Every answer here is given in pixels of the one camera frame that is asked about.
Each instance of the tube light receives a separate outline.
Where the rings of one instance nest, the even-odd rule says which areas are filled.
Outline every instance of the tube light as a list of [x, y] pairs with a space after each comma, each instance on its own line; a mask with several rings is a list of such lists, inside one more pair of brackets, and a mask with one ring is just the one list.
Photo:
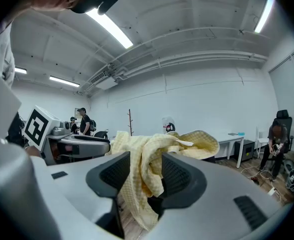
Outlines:
[[27, 74], [27, 70], [26, 69], [18, 68], [18, 67], [15, 67], [15, 72], [22, 73], [22, 74]]
[[262, 29], [268, 19], [268, 16], [271, 13], [274, 2], [275, 2], [275, 0], [267, 0], [265, 8], [263, 9], [263, 13], [262, 13], [262, 15], [259, 19], [259, 22], [254, 30], [256, 33], [260, 33], [262, 31]]
[[63, 84], [66, 84], [66, 85], [70, 85], [70, 86], [73, 86], [73, 87], [79, 87], [79, 84], [78, 83], [69, 82], [69, 81], [66, 81], [66, 80], [63, 80], [63, 79], [54, 77], [54, 76], [50, 76], [49, 77], [49, 80], [60, 82], [60, 83], [63, 83]]
[[89, 12], [86, 12], [86, 14], [94, 19], [96, 22], [98, 22], [110, 34], [112, 34], [113, 37], [116, 38], [123, 47], [128, 49], [129, 47], [133, 46], [133, 43], [128, 39], [124, 32], [121, 31], [121, 29], [106, 14], [99, 15], [96, 8], [92, 9]]

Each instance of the coat rack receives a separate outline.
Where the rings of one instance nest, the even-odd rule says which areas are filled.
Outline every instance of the coat rack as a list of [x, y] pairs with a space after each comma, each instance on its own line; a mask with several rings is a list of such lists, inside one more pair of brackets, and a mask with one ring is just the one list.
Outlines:
[[127, 114], [129, 116], [129, 125], [128, 127], [130, 128], [130, 136], [133, 136], [133, 131], [132, 131], [132, 117], [131, 117], [131, 110], [129, 109], [129, 114]]

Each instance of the chair headrest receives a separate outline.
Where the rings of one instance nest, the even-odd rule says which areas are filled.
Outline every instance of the chair headrest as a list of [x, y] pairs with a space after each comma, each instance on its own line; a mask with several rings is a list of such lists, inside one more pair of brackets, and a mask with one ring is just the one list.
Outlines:
[[277, 112], [276, 118], [278, 118], [278, 119], [286, 119], [288, 117], [289, 117], [289, 115], [288, 115], [287, 109], [285, 109], [285, 110], [279, 110]]

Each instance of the shirt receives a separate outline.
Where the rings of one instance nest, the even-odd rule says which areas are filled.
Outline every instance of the shirt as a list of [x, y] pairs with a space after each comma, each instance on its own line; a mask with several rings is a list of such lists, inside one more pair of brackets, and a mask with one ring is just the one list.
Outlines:
[[268, 138], [273, 140], [276, 144], [285, 143], [287, 141], [287, 128], [283, 125], [281, 131], [281, 137], [274, 136], [273, 126], [269, 127]]
[[77, 134], [77, 125], [74, 122], [70, 123], [70, 130], [73, 134]]
[[[89, 118], [88, 115], [84, 115], [80, 121], [80, 132], [83, 133], [86, 127], [86, 123], [90, 123], [91, 119]], [[85, 135], [90, 136], [91, 135], [91, 130], [88, 129]]]
[[0, 77], [12, 86], [15, 76], [15, 60], [11, 47], [11, 28], [10, 24], [0, 33]]

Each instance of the yellow checkered cloth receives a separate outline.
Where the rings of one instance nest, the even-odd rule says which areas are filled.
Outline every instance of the yellow checkered cloth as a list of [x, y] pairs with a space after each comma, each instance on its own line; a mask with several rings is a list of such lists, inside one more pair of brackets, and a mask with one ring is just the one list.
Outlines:
[[[185, 146], [177, 140], [193, 145]], [[139, 225], [150, 231], [157, 224], [158, 214], [150, 207], [147, 198], [158, 197], [164, 192], [162, 153], [176, 152], [201, 160], [216, 155], [219, 147], [218, 141], [202, 130], [181, 136], [174, 131], [154, 136], [130, 136], [126, 131], [119, 131], [106, 156], [130, 152], [130, 173], [120, 193]]]

